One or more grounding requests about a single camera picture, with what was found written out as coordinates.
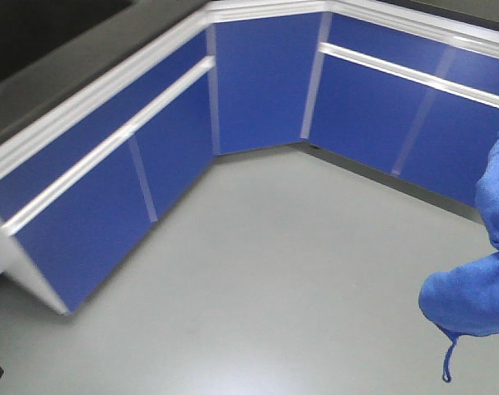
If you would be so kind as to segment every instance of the cabinet door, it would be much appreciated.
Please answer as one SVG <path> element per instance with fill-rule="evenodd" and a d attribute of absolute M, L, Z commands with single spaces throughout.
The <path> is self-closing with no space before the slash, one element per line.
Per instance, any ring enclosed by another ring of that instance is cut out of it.
<path fill-rule="evenodd" d="M 124 144 L 22 228 L 16 238 L 73 311 L 150 224 L 133 159 Z"/>
<path fill-rule="evenodd" d="M 205 54 L 201 33 L 0 180 L 0 217 L 10 219 Z"/>
<path fill-rule="evenodd" d="M 213 159 L 207 77 L 146 123 L 136 138 L 161 217 Z"/>
<path fill-rule="evenodd" d="M 401 177 L 474 206 L 498 130 L 499 109 L 438 91 Z"/>
<path fill-rule="evenodd" d="M 310 142 L 389 173 L 427 89 L 327 56 Z"/>
<path fill-rule="evenodd" d="M 221 23 L 221 153 L 300 140 L 320 14 Z"/>

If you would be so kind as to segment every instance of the dark countertop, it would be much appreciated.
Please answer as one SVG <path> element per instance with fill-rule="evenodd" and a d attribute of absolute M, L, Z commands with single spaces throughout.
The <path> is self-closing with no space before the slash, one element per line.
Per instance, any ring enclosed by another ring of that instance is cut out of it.
<path fill-rule="evenodd" d="M 379 0 L 499 31 L 499 0 Z M 136 0 L 0 83 L 0 144 L 207 0 Z"/>
<path fill-rule="evenodd" d="M 379 0 L 499 31 L 499 0 Z"/>

